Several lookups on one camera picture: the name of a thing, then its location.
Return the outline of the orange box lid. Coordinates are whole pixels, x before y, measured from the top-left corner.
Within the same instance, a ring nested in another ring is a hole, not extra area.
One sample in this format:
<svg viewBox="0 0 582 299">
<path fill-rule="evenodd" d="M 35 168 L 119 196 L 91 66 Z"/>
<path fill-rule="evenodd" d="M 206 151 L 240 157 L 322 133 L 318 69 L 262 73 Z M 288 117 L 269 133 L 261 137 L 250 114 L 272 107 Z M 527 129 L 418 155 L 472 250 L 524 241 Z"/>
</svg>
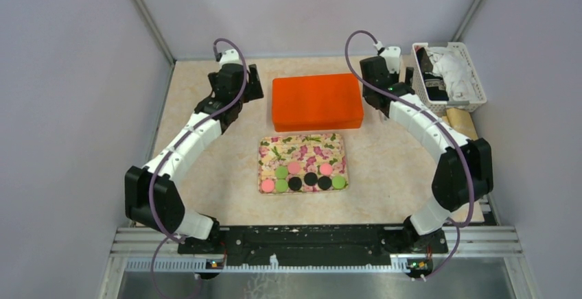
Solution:
<svg viewBox="0 0 582 299">
<path fill-rule="evenodd" d="M 360 82 L 350 73 L 275 78 L 271 97 L 277 132 L 358 129 L 364 119 Z"/>
</svg>

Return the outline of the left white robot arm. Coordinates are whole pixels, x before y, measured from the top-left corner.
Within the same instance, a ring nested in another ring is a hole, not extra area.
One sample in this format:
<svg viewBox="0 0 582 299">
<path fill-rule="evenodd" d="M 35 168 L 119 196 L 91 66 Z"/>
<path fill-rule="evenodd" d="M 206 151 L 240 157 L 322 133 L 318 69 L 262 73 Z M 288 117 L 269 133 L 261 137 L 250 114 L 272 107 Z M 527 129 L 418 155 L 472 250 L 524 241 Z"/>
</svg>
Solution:
<svg viewBox="0 0 582 299">
<path fill-rule="evenodd" d="M 200 101 L 179 133 L 144 166 L 125 174 L 125 213 L 130 220 L 157 230 L 171 240 L 194 238 L 212 253 L 220 245 L 218 222 L 186 210 L 177 186 L 210 144 L 238 119 L 243 105 L 264 97 L 255 64 L 236 49 L 216 53 L 220 68 L 208 74 L 211 93 Z"/>
</svg>

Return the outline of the black item in basket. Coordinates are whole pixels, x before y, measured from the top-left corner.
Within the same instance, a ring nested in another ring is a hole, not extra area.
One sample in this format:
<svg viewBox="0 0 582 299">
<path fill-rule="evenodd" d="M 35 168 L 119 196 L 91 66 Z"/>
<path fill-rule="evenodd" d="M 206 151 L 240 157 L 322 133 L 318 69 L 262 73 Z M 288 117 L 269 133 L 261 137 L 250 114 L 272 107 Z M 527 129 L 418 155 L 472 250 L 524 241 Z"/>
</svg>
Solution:
<svg viewBox="0 0 582 299">
<path fill-rule="evenodd" d="M 428 99 L 432 101 L 449 101 L 445 82 L 441 75 L 434 72 L 434 63 L 431 61 L 425 47 L 416 51 L 419 68 L 426 88 Z"/>
</svg>

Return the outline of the white plastic basket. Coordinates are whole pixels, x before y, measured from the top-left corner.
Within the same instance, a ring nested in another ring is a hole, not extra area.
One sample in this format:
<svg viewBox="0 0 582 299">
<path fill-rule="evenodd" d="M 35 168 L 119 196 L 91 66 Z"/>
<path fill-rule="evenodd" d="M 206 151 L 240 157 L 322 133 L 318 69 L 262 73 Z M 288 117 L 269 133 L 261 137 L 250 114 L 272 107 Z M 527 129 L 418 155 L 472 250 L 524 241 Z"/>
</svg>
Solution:
<svg viewBox="0 0 582 299">
<path fill-rule="evenodd" d="M 416 57 L 416 51 L 422 47 L 425 47 L 426 51 L 427 51 L 428 47 L 450 47 L 450 48 L 455 48 L 455 49 L 459 50 L 462 57 L 464 57 L 464 59 L 466 59 L 468 65 L 472 69 L 472 77 L 473 77 L 472 83 L 473 83 L 475 92 L 478 96 L 477 100 L 474 100 L 474 101 L 452 101 L 452 100 L 432 101 L 432 100 L 428 99 L 428 94 L 427 94 L 426 88 L 424 86 L 423 78 L 422 78 L 421 71 L 419 68 L 419 62 L 418 62 L 417 57 Z M 480 79 L 478 77 L 476 69 L 474 68 L 473 62 L 469 56 L 468 50 L 463 43 L 448 42 L 448 43 L 443 43 L 440 45 L 438 45 L 436 43 L 415 43 L 412 45 L 411 56 L 412 56 L 412 65 L 413 65 L 412 88 L 416 92 L 416 94 L 419 96 L 420 100 L 429 109 L 431 109 L 434 113 L 436 113 L 438 115 L 442 115 L 449 108 L 460 108 L 460 109 L 466 110 L 467 112 L 473 112 L 487 102 L 485 91 L 482 88 Z"/>
</svg>

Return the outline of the white cloth in basket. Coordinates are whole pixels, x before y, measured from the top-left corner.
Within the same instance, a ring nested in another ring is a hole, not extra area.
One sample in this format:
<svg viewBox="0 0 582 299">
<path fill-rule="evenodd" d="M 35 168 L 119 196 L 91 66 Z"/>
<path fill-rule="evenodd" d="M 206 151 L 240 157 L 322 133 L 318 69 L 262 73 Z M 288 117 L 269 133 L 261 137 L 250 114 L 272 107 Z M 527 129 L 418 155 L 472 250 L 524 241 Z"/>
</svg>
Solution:
<svg viewBox="0 0 582 299">
<path fill-rule="evenodd" d="M 432 74 L 443 78 L 449 100 L 474 101 L 478 96 L 472 83 L 472 69 L 459 50 L 450 47 L 428 47 Z"/>
</svg>

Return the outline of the tan paper bag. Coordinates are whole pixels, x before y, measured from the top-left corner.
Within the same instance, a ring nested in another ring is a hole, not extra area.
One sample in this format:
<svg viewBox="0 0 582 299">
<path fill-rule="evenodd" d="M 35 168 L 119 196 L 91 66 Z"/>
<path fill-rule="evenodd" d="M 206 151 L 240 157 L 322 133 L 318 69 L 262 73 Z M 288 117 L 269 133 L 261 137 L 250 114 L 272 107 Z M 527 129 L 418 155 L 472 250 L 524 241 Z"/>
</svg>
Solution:
<svg viewBox="0 0 582 299">
<path fill-rule="evenodd" d="M 466 110 L 449 108 L 439 119 L 445 124 L 445 127 L 449 127 L 471 140 L 479 138 L 472 117 Z"/>
</svg>

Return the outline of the green cookie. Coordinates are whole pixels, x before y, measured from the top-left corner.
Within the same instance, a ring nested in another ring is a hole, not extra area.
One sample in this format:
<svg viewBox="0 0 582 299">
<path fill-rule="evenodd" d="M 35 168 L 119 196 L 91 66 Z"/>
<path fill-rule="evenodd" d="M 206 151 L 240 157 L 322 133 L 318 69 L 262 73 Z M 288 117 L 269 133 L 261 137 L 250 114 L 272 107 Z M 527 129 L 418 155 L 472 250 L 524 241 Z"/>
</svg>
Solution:
<svg viewBox="0 0 582 299">
<path fill-rule="evenodd" d="M 334 176 L 331 179 L 331 185 L 334 190 L 341 190 L 347 186 L 346 178 L 342 175 Z"/>
<path fill-rule="evenodd" d="M 278 180 L 285 180 L 289 175 L 288 168 L 286 166 L 279 166 L 275 169 L 275 177 Z"/>
<path fill-rule="evenodd" d="M 289 190 L 289 184 L 288 181 L 285 179 L 278 179 L 275 182 L 275 191 L 277 193 L 285 193 Z"/>
</svg>

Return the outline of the pink cookie right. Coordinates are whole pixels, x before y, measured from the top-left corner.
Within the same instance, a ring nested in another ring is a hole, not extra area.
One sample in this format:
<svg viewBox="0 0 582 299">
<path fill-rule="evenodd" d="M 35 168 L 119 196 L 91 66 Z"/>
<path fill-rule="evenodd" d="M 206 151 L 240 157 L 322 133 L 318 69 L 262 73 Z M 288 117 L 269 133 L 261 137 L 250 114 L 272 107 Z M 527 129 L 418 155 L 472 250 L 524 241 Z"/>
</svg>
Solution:
<svg viewBox="0 0 582 299">
<path fill-rule="evenodd" d="M 334 171 L 334 168 L 329 163 L 323 163 L 318 168 L 319 172 L 323 176 L 331 176 Z"/>
</svg>

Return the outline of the pink cookie bottom left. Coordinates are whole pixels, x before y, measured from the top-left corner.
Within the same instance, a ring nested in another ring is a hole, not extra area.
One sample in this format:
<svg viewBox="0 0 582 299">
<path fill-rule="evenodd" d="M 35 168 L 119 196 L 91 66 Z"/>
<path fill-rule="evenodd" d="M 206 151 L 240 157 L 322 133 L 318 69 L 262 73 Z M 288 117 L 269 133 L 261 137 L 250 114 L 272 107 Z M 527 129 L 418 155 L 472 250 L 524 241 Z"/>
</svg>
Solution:
<svg viewBox="0 0 582 299">
<path fill-rule="evenodd" d="M 272 179 L 265 179 L 260 184 L 262 193 L 272 193 L 275 190 L 275 181 Z"/>
</svg>

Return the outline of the green cookie bottom left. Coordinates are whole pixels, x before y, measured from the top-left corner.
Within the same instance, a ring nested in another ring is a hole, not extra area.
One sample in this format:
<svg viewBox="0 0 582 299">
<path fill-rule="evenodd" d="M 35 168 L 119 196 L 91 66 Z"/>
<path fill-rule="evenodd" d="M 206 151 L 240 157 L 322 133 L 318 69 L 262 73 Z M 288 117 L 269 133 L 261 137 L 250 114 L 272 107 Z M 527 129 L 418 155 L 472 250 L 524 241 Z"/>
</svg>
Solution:
<svg viewBox="0 0 582 299">
<path fill-rule="evenodd" d="M 278 179 L 275 182 L 275 191 L 277 193 L 285 193 L 289 190 L 289 184 L 288 181 L 285 179 Z"/>
</svg>

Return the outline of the green cookie bottom right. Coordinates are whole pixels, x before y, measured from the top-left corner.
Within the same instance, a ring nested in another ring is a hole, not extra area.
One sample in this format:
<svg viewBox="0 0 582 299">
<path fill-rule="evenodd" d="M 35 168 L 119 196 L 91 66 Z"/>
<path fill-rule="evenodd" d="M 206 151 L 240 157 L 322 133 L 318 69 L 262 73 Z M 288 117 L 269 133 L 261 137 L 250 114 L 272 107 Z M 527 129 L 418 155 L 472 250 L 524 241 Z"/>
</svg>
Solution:
<svg viewBox="0 0 582 299">
<path fill-rule="evenodd" d="M 347 186 L 346 178 L 342 175 L 334 176 L 331 179 L 331 185 L 334 190 L 341 190 Z"/>
</svg>

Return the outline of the black cookie left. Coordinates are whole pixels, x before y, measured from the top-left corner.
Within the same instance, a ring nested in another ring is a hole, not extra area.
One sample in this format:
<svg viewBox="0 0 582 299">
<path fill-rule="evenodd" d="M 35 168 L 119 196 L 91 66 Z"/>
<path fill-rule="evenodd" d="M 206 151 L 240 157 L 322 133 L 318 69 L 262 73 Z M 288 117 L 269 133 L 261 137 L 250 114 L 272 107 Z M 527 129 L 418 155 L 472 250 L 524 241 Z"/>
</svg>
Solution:
<svg viewBox="0 0 582 299">
<path fill-rule="evenodd" d="M 303 182 L 302 179 L 300 179 L 299 177 L 291 177 L 288 180 L 288 188 L 293 191 L 300 191 L 303 188 Z"/>
</svg>

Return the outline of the black cookie right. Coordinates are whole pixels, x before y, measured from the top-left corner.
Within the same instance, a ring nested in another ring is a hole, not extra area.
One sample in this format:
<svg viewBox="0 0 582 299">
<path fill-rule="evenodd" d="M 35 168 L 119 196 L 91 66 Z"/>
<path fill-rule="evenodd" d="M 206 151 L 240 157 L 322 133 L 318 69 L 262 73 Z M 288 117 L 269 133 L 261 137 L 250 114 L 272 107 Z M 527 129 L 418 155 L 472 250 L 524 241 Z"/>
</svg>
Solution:
<svg viewBox="0 0 582 299">
<path fill-rule="evenodd" d="M 332 180 L 328 176 L 321 176 L 317 180 L 317 187 L 322 191 L 327 191 L 332 188 Z"/>
</svg>

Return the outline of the black cookie middle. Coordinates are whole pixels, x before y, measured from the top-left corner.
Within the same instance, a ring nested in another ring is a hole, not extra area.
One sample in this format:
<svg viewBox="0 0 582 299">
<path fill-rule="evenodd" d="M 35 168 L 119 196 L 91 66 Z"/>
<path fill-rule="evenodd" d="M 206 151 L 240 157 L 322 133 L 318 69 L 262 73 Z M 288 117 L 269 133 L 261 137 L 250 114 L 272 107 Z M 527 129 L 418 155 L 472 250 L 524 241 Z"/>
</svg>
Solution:
<svg viewBox="0 0 582 299">
<path fill-rule="evenodd" d="M 314 172 L 308 172 L 303 177 L 303 181 L 307 186 L 313 187 L 318 183 L 318 175 Z"/>
</svg>

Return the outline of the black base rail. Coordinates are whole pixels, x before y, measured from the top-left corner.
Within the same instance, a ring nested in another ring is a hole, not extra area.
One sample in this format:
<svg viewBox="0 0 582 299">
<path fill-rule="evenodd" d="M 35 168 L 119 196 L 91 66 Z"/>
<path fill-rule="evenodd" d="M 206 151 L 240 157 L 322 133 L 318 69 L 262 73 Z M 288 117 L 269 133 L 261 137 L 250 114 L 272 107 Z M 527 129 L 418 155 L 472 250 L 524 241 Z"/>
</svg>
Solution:
<svg viewBox="0 0 582 299">
<path fill-rule="evenodd" d="M 179 254 L 217 256 L 229 267 L 388 266 L 397 254 L 446 254 L 445 234 L 418 237 L 396 224 L 222 226 L 206 240 L 187 238 Z"/>
</svg>

